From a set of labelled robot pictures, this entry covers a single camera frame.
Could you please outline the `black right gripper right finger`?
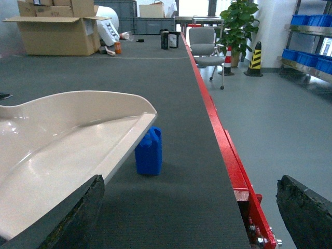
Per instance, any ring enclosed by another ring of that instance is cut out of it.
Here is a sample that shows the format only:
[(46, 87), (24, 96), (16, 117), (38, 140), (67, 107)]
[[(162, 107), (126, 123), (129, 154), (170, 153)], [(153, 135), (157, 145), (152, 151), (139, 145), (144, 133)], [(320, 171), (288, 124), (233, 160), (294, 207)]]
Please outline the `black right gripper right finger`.
[(331, 248), (331, 201), (289, 175), (277, 182), (276, 202), (297, 248)]

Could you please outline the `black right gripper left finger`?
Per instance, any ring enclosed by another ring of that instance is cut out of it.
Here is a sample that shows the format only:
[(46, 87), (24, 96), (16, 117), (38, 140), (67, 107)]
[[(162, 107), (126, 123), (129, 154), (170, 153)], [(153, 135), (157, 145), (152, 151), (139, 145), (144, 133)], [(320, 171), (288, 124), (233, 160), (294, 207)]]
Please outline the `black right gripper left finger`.
[(95, 175), (1, 248), (89, 248), (105, 184)]

